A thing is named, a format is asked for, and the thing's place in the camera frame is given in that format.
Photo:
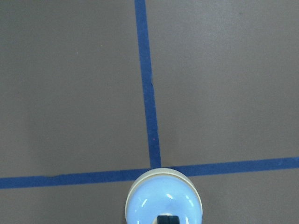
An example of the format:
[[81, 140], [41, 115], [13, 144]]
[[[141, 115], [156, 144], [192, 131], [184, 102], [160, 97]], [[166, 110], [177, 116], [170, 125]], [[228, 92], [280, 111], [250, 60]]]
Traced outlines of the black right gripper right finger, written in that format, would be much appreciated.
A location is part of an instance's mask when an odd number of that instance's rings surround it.
[[178, 216], [168, 216], [168, 224], [180, 224]]

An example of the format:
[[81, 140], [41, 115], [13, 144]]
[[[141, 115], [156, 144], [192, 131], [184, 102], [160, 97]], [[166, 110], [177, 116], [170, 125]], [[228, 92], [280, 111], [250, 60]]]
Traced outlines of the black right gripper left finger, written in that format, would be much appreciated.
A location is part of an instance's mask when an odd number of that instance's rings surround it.
[[159, 215], [157, 217], [157, 224], [168, 224], [168, 216], [167, 215]]

